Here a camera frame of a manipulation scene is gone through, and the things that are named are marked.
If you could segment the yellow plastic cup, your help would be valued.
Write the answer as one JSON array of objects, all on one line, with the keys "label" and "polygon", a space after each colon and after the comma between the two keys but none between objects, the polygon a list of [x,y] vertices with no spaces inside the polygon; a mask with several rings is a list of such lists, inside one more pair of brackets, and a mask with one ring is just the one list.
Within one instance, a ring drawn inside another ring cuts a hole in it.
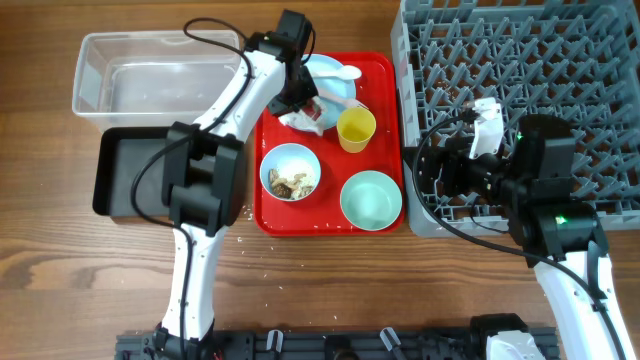
[{"label": "yellow plastic cup", "polygon": [[359,153],[373,137],[377,127],[374,115],[365,108],[344,110],[336,124],[339,143],[348,153]]}]

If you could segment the red snack wrapper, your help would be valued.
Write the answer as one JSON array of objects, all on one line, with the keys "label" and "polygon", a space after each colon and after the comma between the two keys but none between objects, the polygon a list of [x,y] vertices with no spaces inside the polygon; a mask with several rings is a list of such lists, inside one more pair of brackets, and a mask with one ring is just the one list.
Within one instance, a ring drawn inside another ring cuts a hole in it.
[{"label": "red snack wrapper", "polygon": [[304,107],[304,113],[312,120],[318,121],[326,111],[326,107],[318,96],[311,98]]}]

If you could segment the rice and food leftovers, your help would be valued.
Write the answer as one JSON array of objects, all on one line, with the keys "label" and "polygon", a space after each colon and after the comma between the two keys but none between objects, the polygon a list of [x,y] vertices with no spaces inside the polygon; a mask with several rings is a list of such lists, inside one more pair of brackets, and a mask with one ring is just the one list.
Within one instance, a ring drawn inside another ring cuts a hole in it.
[{"label": "rice and food leftovers", "polygon": [[316,187],[312,166],[299,159],[284,162],[268,172],[269,189],[280,199],[296,201],[308,196]]}]

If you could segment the light blue bowl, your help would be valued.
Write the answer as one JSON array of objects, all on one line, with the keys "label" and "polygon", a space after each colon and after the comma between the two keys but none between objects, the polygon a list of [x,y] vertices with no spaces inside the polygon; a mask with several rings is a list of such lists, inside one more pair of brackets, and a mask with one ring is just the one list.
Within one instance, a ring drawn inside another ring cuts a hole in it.
[{"label": "light blue bowl", "polygon": [[262,159],[259,180],[276,200],[296,202],[309,197],[322,175],[317,156],[306,146],[285,143],[271,149]]}]

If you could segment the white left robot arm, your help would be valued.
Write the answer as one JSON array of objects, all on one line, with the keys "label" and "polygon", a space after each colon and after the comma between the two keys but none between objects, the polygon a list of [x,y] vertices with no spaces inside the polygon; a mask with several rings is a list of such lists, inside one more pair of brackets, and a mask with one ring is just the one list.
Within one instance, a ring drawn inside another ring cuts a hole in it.
[{"label": "white left robot arm", "polygon": [[152,335],[157,358],[217,359],[213,340],[213,288],[225,234],[244,202],[248,167],[245,142],[263,112],[286,122],[315,124],[326,111],[306,64],[316,33],[304,14],[282,12],[277,27],[243,39],[240,66],[214,104],[192,124],[176,122],[164,147],[134,177],[129,198],[158,161],[164,163],[161,200],[175,235],[169,306]]}]

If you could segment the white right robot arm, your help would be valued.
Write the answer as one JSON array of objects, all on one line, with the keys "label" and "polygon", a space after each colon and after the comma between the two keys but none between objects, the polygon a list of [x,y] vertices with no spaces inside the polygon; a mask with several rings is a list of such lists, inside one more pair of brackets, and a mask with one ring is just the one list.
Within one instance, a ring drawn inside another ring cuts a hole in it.
[{"label": "white right robot arm", "polygon": [[526,259],[568,358],[634,358],[605,231],[594,208],[571,196],[576,144],[569,124],[550,115],[521,118],[509,158],[501,155],[503,137],[500,109],[468,109],[435,124],[405,155],[415,191],[440,180],[448,196],[474,191],[503,207],[513,248],[435,220],[466,241]]}]

